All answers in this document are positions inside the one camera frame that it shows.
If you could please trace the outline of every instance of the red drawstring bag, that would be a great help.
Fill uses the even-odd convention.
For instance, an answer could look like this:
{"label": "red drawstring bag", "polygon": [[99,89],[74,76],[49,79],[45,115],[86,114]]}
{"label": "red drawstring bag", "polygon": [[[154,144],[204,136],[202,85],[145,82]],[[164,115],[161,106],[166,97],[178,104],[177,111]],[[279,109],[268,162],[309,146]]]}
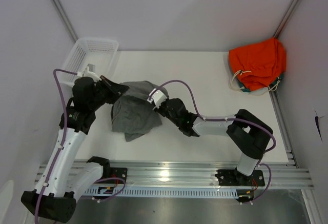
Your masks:
{"label": "red drawstring bag", "polygon": [[229,63],[234,78],[255,91],[277,80],[280,82],[281,74],[286,71],[286,51],[279,40],[270,38],[230,50]]}

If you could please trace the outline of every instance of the folded gray cloth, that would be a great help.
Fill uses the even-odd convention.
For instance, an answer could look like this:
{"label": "folded gray cloth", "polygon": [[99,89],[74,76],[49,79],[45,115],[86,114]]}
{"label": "folded gray cloth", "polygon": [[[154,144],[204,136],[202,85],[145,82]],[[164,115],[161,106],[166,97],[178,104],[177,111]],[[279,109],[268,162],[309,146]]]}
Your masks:
{"label": "folded gray cloth", "polygon": [[[162,125],[160,115],[147,102],[150,92],[158,86],[148,81],[121,84],[130,88],[112,107],[112,131],[124,133],[129,142]],[[161,88],[161,91],[169,97],[165,88]]]}

